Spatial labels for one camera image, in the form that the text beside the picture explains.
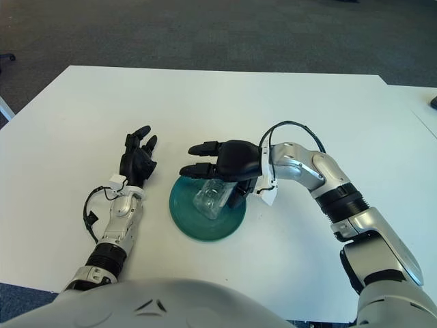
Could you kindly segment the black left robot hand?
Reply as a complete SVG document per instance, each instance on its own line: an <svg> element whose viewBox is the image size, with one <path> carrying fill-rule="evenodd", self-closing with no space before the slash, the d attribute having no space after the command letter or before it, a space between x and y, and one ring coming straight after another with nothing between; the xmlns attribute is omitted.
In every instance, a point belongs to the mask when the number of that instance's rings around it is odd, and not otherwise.
<svg viewBox="0 0 437 328"><path fill-rule="evenodd" d="M149 125L143 126L125 140L125 152L120 161L119 174L127 179L127 185L143 188L144 182L152 175L157 162L152 160L152 153L157 144L156 135L141 145L143 138L151 131Z"/></svg>

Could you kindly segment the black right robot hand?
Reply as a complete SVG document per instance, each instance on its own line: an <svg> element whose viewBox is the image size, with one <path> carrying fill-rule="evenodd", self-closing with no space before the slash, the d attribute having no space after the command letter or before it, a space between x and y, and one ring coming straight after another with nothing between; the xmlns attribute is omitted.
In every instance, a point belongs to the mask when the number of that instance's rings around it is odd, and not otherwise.
<svg viewBox="0 0 437 328"><path fill-rule="evenodd" d="M188 153L195 156L213 156L216 163L187 165L180 169L180 175L193 179L234 182L236 185L227 201L230 208L237 208L245 201L262 175L260 149L248 141L206 141L190 147Z"/></svg>

